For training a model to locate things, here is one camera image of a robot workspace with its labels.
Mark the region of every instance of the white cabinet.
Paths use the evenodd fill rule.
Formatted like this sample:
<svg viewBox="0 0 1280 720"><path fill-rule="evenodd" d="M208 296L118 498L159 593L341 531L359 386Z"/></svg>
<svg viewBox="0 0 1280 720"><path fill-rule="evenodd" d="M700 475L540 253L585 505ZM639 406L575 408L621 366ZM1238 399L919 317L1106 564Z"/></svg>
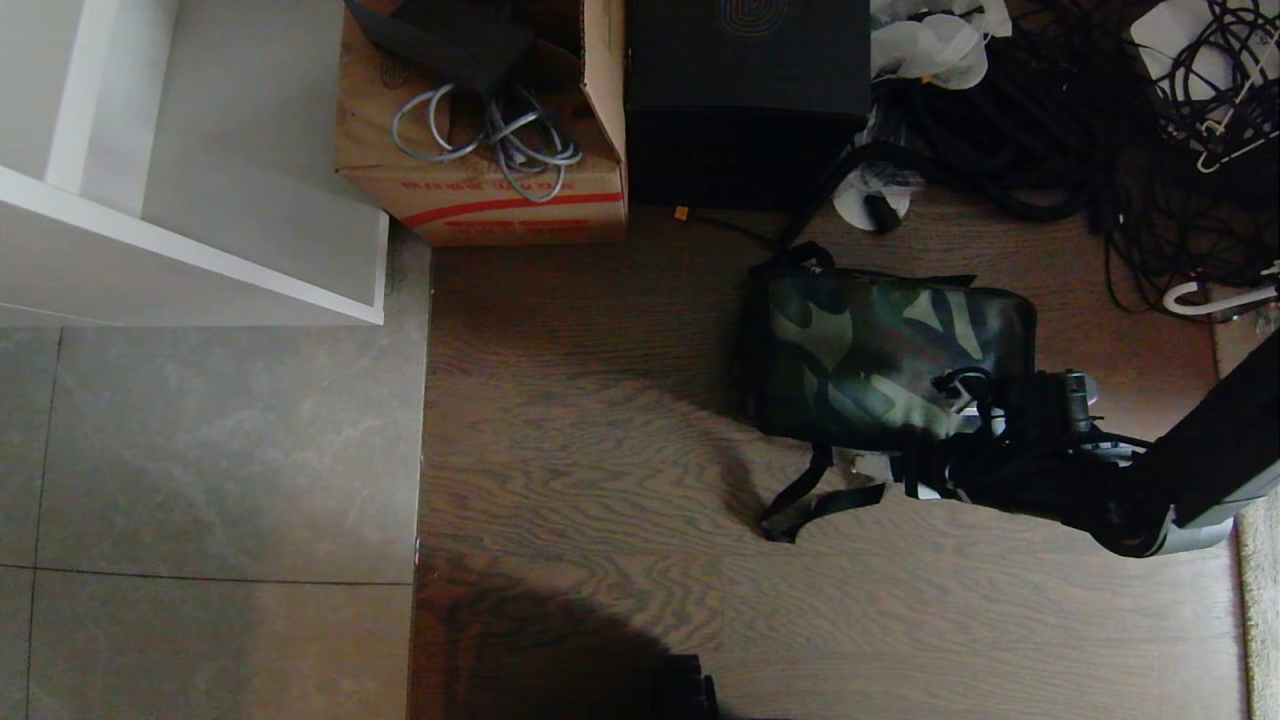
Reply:
<svg viewBox="0 0 1280 720"><path fill-rule="evenodd" d="M0 0L0 324L380 324L342 5Z"/></svg>

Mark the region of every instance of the black box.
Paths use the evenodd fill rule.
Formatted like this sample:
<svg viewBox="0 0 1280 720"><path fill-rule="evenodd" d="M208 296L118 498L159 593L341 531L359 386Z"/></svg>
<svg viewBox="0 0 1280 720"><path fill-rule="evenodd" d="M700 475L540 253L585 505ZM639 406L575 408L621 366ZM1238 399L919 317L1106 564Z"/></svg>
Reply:
<svg viewBox="0 0 1280 720"><path fill-rule="evenodd" d="M856 0L632 0L635 202L795 210L870 110Z"/></svg>

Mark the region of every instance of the gray cable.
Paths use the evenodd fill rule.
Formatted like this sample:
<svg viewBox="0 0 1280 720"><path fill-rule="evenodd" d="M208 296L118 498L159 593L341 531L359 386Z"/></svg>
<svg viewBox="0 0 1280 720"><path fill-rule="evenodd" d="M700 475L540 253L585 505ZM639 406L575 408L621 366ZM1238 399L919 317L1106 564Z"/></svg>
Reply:
<svg viewBox="0 0 1280 720"><path fill-rule="evenodd" d="M435 124L435 110L440 104L440 99L452 91L453 83L445 83L435 90L417 95L401 105L401 109L396 111L396 117L392 118L392 140L402 152L429 163L448 163L470 155L481 143L493 145L502 176L507 178L511 188L520 193L521 197L530 202L547 202L559 193L561 187L564 186L564 168L581 161L582 150L575 142L561 136L559 128L548 117L547 110L538 104L538 100L527 90L513 86L512 91L490 100L485 108L484 129L471 138L470 142L457 147L444 140L440 135L440 128ZM524 102L531 110L515 120L507 122L503 110L512 99ZM431 137L435 142L444 149L444 152L416 150L410 147L399 135L401 122L403 122L404 117L424 102L429 102L426 108L426 127L431 131ZM540 123L543 133L552 146L550 151L532 150L516 137L516 131L534 123ZM552 190L547 195L532 195L520 187L517 176L534 176L547 170L556 173L556 184L552 186Z"/></svg>

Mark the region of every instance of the gray tile floor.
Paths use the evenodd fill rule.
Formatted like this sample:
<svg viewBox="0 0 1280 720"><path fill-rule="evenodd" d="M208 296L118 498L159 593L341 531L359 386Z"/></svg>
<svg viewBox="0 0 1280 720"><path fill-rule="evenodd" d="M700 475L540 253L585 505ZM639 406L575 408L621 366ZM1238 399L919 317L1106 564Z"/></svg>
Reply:
<svg viewBox="0 0 1280 720"><path fill-rule="evenodd" d="M383 328L0 331L0 717L404 716L429 260Z"/></svg>

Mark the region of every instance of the camouflage bag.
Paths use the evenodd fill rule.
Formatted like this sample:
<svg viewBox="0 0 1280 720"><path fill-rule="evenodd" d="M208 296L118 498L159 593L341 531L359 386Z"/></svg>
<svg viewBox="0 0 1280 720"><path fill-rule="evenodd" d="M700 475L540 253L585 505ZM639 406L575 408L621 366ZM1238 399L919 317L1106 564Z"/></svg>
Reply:
<svg viewBox="0 0 1280 720"><path fill-rule="evenodd" d="M836 491L780 527L833 446L901 452L972 429L957 378L1034 372L1034 306L973 279L840 269L814 243L751 269L733 352L740 411L765 434L813 443L809 469L760 519L765 538L795 542L812 520L879 502L884 486Z"/></svg>

